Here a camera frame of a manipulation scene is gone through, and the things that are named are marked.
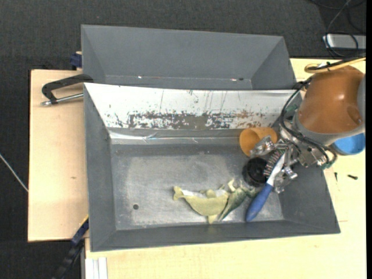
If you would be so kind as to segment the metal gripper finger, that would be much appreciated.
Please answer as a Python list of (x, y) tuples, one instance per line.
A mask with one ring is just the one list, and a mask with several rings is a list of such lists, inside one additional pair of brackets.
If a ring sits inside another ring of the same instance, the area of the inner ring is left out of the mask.
[(298, 174), (293, 171), (291, 167), (283, 168), (275, 177), (274, 180), (274, 190), (276, 193), (281, 193), (284, 191), (285, 187), (295, 178)]
[(255, 144), (253, 149), (250, 151), (250, 156), (257, 157), (267, 155), (272, 152), (275, 147), (275, 143), (273, 142), (271, 136), (265, 136)]

